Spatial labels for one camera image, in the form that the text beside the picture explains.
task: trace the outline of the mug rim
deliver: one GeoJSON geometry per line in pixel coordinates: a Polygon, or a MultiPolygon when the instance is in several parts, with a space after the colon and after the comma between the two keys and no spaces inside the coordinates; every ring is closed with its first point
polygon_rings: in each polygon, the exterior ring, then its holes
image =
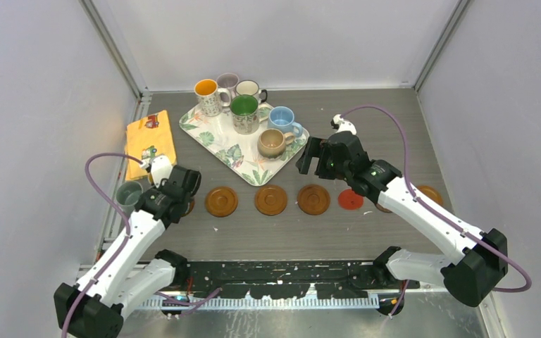
{"type": "Polygon", "coordinates": [[[218,90],[218,83],[216,83],[216,81],[213,80],[213,79],[202,79],[202,80],[196,82],[196,84],[195,84],[195,86],[194,86],[194,93],[195,93],[196,95],[202,96],[202,97],[207,97],[207,96],[214,95],[214,94],[217,92],[217,90],[218,90]],[[198,92],[196,91],[196,87],[198,87],[198,85],[200,84],[200,82],[203,82],[203,81],[212,81],[212,82],[214,82],[214,84],[215,84],[215,90],[213,90],[213,92],[210,93],[210,94],[208,94],[208,95],[202,95],[202,94],[198,93],[198,92]]]}
{"type": "Polygon", "coordinates": [[[258,94],[258,91],[259,91],[259,90],[260,90],[260,85],[258,84],[258,82],[254,81],[254,80],[241,80],[241,81],[239,81],[239,82],[235,85],[235,92],[238,93],[239,95],[250,95],[250,96],[253,96],[253,95],[258,94]],[[256,93],[254,93],[254,94],[240,94],[240,92],[237,91],[237,87],[238,87],[240,84],[242,84],[243,82],[253,82],[253,83],[256,85],[256,87],[258,88],[258,89],[256,90],[256,93]]]}
{"type": "Polygon", "coordinates": [[[267,149],[277,149],[277,148],[281,147],[285,143],[285,135],[279,129],[269,128],[269,129],[263,131],[262,133],[260,133],[260,136],[258,137],[258,141],[260,142],[260,144],[262,144],[263,147],[265,147],[267,149]],[[279,134],[281,134],[281,143],[279,143],[279,145],[277,145],[277,146],[267,146],[266,144],[264,144],[264,142],[262,142],[262,135],[264,135],[265,132],[279,132],[279,134]]]}
{"type": "Polygon", "coordinates": [[[216,84],[218,85],[218,79],[222,78],[223,76],[226,76],[226,75],[232,75],[232,76],[235,76],[235,78],[237,79],[237,82],[233,85],[233,86],[229,86],[229,87],[221,87],[221,88],[227,88],[227,89],[232,89],[232,88],[236,88],[237,85],[240,83],[240,77],[239,75],[235,74],[235,73],[223,73],[221,75],[219,75],[217,78],[216,78],[216,84]]]}
{"type": "Polygon", "coordinates": [[[252,95],[248,95],[248,94],[241,94],[241,95],[237,95],[233,100],[231,100],[231,103],[229,104],[229,110],[231,111],[231,114],[235,115],[235,116],[241,116],[241,117],[244,117],[244,116],[250,116],[252,114],[255,114],[257,111],[258,111],[258,100],[256,100],[255,97],[253,97],[252,95]],[[235,100],[239,99],[240,97],[242,97],[241,99],[248,99],[248,100],[254,100],[256,102],[256,108],[254,109],[254,111],[250,112],[250,113],[247,113],[245,115],[240,115],[236,112],[233,111],[233,102],[235,102],[235,100]]]}
{"type": "Polygon", "coordinates": [[[281,127],[284,127],[284,126],[286,126],[286,125],[290,125],[291,123],[295,122],[295,113],[294,113],[294,112],[291,110],[291,108],[289,108],[289,107],[286,107],[286,106],[276,106],[275,108],[273,108],[273,109],[270,110],[270,113],[268,113],[268,119],[269,119],[270,121],[272,121],[273,124],[275,124],[275,125],[280,125],[281,127]],[[284,124],[284,125],[280,125],[280,124],[278,124],[278,123],[275,123],[274,119],[272,118],[272,115],[273,115],[273,111],[274,111],[275,109],[277,109],[277,108],[287,109],[288,111],[290,111],[290,112],[291,112],[291,121],[287,122],[287,123],[284,124]]]}

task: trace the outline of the table surface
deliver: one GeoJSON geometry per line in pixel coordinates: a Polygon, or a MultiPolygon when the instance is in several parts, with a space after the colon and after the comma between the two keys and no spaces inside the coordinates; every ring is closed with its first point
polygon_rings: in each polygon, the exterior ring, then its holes
{"type": "MultiPolygon", "coordinates": [[[[409,139],[408,176],[415,185],[429,185],[449,197],[430,143],[416,93],[412,89],[359,89],[276,91],[268,93],[273,106],[290,107],[311,136],[326,138],[334,130],[334,114],[361,104],[377,104],[391,111],[409,139]]],[[[289,202],[280,215],[266,216],[254,206],[253,187],[227,168],[178,125],[180,117],[196,105],[192,93],[154,94],[148,113],[169,112],[178,163],[200,170],[202,184],[192,213],[172,225],[142,257],[151,260],[162,249],[175,251],[190,260],[291,260],[373,259],[387,247],[437,253],[437,248],[410,224],[392,213],[382,213],[369,201],[357,211],[339,207],[337,197],[347,189],[341,181],[321,180],[312,172],[300,175],[295,168],[298,153],[269,183],[281,186],[289,202]],[[329,209],[322,215],[303,213],[295,201],[307,184],[324,186],[331,194],[329,209]],[[226,218],[206,212],[204,199],[218,186],[232,187],[239,197],[237,210],[226,218]]],[[[403,143],[393,122],[379,111],[352,113],[358,136],[370,158],[384,159],[403,170],[403,143]]]]}

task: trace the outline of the brown coaster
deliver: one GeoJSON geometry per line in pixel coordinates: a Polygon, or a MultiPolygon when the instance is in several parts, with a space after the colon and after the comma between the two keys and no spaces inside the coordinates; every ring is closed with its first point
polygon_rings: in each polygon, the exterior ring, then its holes
{"type": "Polygon", "coordinates": [[[229,187],[216,187],[206,195],[206,210],[213,216],[229,216],[237,208],[237,194],[229,187]]]}
{"type": "Polygon", "coordinates": [[[264,215],[278,215],[287,206],[287,193],[282,187],[272,184],[265,185],[258,189],[254,197],[254,205],[264,215]]]}
{"type": "Polygon", "coordinates": [[[432,199],[439,206],[443,205],[442,196],[440,196],[440,194],[435,188],[429,187],[428,185],[421,185],[416,188],[418,188],[418,190],[420,190],[422,194],[425,194],[426,197],[428,197],[429,199],[432,199]]]}
{"type": "Polygon", "coordinates": [[[192,201],[189,203],[189,206],[187,207],[187,210],[185,211],[185,213],[183,215],[181,215],[181,217],[185,217],[187,215],[189,215],[189,213],[192,212],[192,210],[194,210],[194,205],[196,204],[196,202],[194,202],[194,200],[192,199],[192,201]]]}
{"type": "Polygon", "coordinates": [[[320,185],[306,185],[297,194],[297,205],[308,215],[320,215],[327,211],[330,205],[330,195],[320,185]]]}
{"type": "Polygon", "coordinates": [[[387,209],[387,208],[383,208],[380,204],[375,204],[376,208],[380,211],[382,211],[383,213],[392,213],[391,210],[387,209]]]}

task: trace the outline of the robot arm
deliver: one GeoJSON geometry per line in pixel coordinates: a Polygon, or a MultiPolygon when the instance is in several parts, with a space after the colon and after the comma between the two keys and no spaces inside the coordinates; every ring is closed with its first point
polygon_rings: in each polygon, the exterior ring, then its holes
{"type": "Polygon", "coordinates": [[[182,284],[189,273],[185,258],[162,250],[143,271],[128,279],[130,271],[152,242],[186,213],[201,180],[199,172],[173,166],[166,156],[154,158],[149,170],[153,173],[155,187],[140,196],[136,211],[130,215],[130,234],[119,234],[106,253],[73,287],[62,283],[55,291],[58,323],[63,327],[80,290],[95,279],[105,262],[111,260],[126,241],[123,250],[98,282],[88,289],[72,316],[69,333],[78,338],[117,337],[124,319],[138,305],[164,287],[182,284]]]}
{"type": "Polygon", "coordinates": [[[460,224],[464,231],[457,232],[412,198],[398,169],[384,160],[368,158],[349,121],[335,116],[331,125],[338,131],[328,139],[309,138],[297,161],[299,173],[307,174],[311,159],[318,157],[315,175],[344,180],[358,195],[405,219],[443,252],[442,255],[419,254],[392,246],[374,261],[375,267],[383,269],[385,275],[396,280],[443,285],[461,303],[477,306],[506,275],[507,264],[465,234],[481,238],[505,255],[506,237],[496,229],[482,232],[415,190],[416,198],[460,224]]]}

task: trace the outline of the yellow cloth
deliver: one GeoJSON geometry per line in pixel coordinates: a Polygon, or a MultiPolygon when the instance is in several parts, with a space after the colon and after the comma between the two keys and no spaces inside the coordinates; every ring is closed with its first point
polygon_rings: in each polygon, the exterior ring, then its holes
{"type": "MultiPolygon", "coordinates": [[[[159,111],[128,125],[128,155],[147,160],[160,155],[167,155],[169,161],[177,164],[171,124],[167,111],[159,111]]],[[[148,173],[139,167],[136,161],[128,161],[126,180],[138,180],[148,173]]]]}

